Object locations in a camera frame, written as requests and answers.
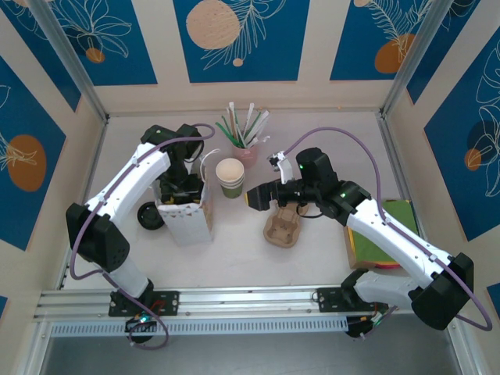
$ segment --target floor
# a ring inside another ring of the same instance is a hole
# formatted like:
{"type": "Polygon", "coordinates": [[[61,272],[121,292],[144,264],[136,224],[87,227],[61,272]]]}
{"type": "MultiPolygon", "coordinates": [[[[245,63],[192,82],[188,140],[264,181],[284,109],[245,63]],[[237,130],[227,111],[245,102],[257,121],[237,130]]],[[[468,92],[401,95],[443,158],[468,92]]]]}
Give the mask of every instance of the floor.
{"type": "Polygon", "coordinates": [[[392,316],[365,341],[343,333],[176,336],[144,352],[125,337],[51,339],[42,375],[452,375],[448,334],[392,316]]]}
{"type": "MultiPolygon", "coordinates": [[[[211,123],[219,114],[186,114],[153,117],[113,117],[110,120],[91,196],[115,176],[131,157],[144,131],[153,124],[177,129],[182,123],[211,123]]],[[[271,116],[266,134],[271,139],[261,144],[259,161],[245,171],[244,189],[279,178],[266,157],[285,150],[306,131],[316,127],[340,127],[366,142],[380,167],[384,198],[398,198],[398,189],[385,152],[384,143],[372,112],[277,112],[271,116]]],[[[330,156],[339,178],[353,180],[375,194],[375,177],[370,160],[363,150],[342,134],[323,132],[303,141],[291,153],[295,164],[297,152],[319,147],[330,156]]],[[[333,220],[319,218],[302,220],[302,231],[293,248],[275,247],[263,237],[267,217],[273,213],[256,212],[246,206],[243,197],[224,198],[214,177],[216,164],[230,157],[228,140],[217,131],[205,144],[205,152],[220,148],[221,152],[207,158],[209,184],[214,195],[213,243],[179,247],[166,227],[148,231],[138,225],[136,212],[152,200],[147,191],[123,221],[121,230],[130,242],[130,256],[159,288],[199,288],[237,286],[278,286],[307,284],[340,284],[350,273],[345,250],[343,227],[333,220]]],[[[310,215],[316,208],[310,209],[310,215]]],[[[91,270],[92,265],[77,258],[77,273],[91,270]]],[[[100,276],[75,281],[66,278],[65,289],[109,289],[100,276]]]]}

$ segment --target purple cable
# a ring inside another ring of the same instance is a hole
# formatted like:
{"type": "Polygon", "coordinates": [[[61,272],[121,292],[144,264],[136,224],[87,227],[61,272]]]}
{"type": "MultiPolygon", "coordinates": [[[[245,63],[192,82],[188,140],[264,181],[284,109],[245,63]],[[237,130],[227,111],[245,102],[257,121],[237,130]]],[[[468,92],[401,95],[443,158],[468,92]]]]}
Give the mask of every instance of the purple cable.
{"type": "MultiPolygon", "coordinates": [[[[174,138],[174,139],[169,139],[168,141],[164,141],[163,143],[160,143],[159,145],[155,146],[151,150],[145,152],[142,156],[137,158],[137,164],[141,163],[144,159],[149,157],[153,152],[156,152],[160,150],[161,148],[171,145],[172,143],[177,143],[177,142],[182,142],[182,141],[204,141],[205,139],[209,139],[213,137],[213,135],[216,133],[215,129],[211,126],[208,125],[207,123],[197,123],[193,125],[193,127],[208,127],[212,132],[209,135],[206,135],[204,137],[179,137],[179,138],[174,138]]],[[[104,194],[104,201],[107,200],[111,194],[116,190],[116,188],[123,182],[125,177],[133,170],[136,168],[136,165],[133,164],[129,166],[120,176],[116,179],[115,183],[109,188],[109,190],[104,194]]],[[[101,209],[101,207],[104,205],[104,202],[99,202],[94,210],[91,212],[91,214],[88,216],[88,218],[85,220],[84,225],[80,228],[80,231],[78,232],[77,239],[75,240],[75,243],[73,245],[73,250],[71,251],[71,260],[70,260],[70,275],[73,279],[75,280],[82,280],[84,278],[89,277],[90,275],[94,275],[96,273],[102,273],[102,276],[116,289],[118,289],[118,292],[121,293],[125,298],[133,302],[135,305],[146,311],[147,314],[152,316],[158,323],[162,326],[162,328],[165,330],[165,340],[162,342],[162,344],[157,345],[157,346],[145,346],[145,345],[137,345],[132,341],[132,332],[133,330],[129,333],[128,335],[128,340],[130,342],[130,345],[134,346],[135,348],[139,349],[144,349],[144,350],[156,350],[160,348],[164,348],[166,346],[166,343],[169,340],[169,333],[167,330],[167,327],[165,323],[161,320],[161,318],[155,314],[152,310],[150,310],[148,307],[140,303],[137,299],[129,295],[126,291],[124,291],[117,283],[111,279],[110,275],[105,272],[104,270],[93,270],[91,272],[87,272],[84,275],[77,275],[75,273],[75,261],[77,259],[77,253],[78,253],[78,248],[80,247],[81,240],[84,236],[85,231],[87,230],[88,226],[90,225],[92,219],[94,219],[95,215],[97,215],[97,212],[101,209]]]]}
{"type": "MultiPolygon", "coordinates": [[[[380,182],[380,171],[378,169],[378,165],[377,165],[377,162],[375,161],[375,158],[373,157],[373,154],[370,152],[370,150],[365,146],[364,143],[361,142],[361,140],[359,138],[357,138],[354,134],[352,133],[349,133],[348,131],[344,130],[344,129],[340,129],[338,127],[318,127],[316,129],[313,129],[311,131],[308,131],[307,133],[305,133],[304,135],[302,135],[292,146],[290,146],[285,152],[284,152],[284,155],[286,156],[288,153],[290,153],[291,150],[293,150],[295,147],[297,147],[297,145],[302,142],[304,139],[306,139],[309,135],[311,134],[314,134],[318,131],[322,131],[322,130],[332,130],[332,131],[337,131],[338,133],[343,133],[345,135],[347,135],[348,137],[350,137],[352,140],[354,140],[358,145],[361,146],[361,148],[365,151],[365,153],[368,155],[368,157],[370,158],[371,162],[372,162],[372,165],[373,165],[373,169],[375,170],[375,178],[377,179],[377,208],[378,208],[378,212],[380,214],[380,217],[382,218],[382,220],[384,222],[386,222],[386,224],[392,228],[393,230],[395,230],[399,235],[403,236],[404,239],[406,239],[407,241],[411,242],[413,245],[415,245],[418,249],[420,249],[425,255],[427,256],[432,256],[432,252],[427,250],[424,246],[422,246],[419,242],[417,242],[416,240],[414,240],[413,238],[411,238],[408,234],[406,234],[405,232],[403,232],[402,230],[400,230],[398,227],[396,227],[393,223],[391,222],[387,222],[387,218],[385,216],[385,213],[384,213],[384,208],[382,207],[382,198],[381,198],[381,195],[382,195],[382,189],[381,189],[381,186],[382,186],[382,183],[380,182]]],[[[490,331],[493,329],[493,323],[491,322],[491,318],[490,316],[488,315],[488,312],[486,311],[486,309],[484,308],[484,306],[481,304],[481,302],[479,301],[479,299],[476,297],[476,295],[470,290],[470,288],[462,281],[462,279],[460,279],[460,277],[455,273],[453,272],[452,269],[450,269],[447,265],[445,265],[440,259],[435,259],[434,260],[443,270],[445,270],[451,277],[453,277],[453,279],[460,285],[460,287],[467,293],[467,295],[470,297],[470,299],[472,299],[472,301],[474,302],[474,304],[476,305],[476,307],[479,309],[481,315],[483,316],[484,320],[486,321],[486,325],[485,326],[482,326],[480,325],[479,323],[477,322],[474,322],[472,320],[470,320],[469,318],[466,318],[464,316],[461,316],[461,315],[457,315],[457,319],[460,319],[461,321],[464,321],[476,328],[479,328],[480,330],[485,330],[485,331],[490,331]]]]}

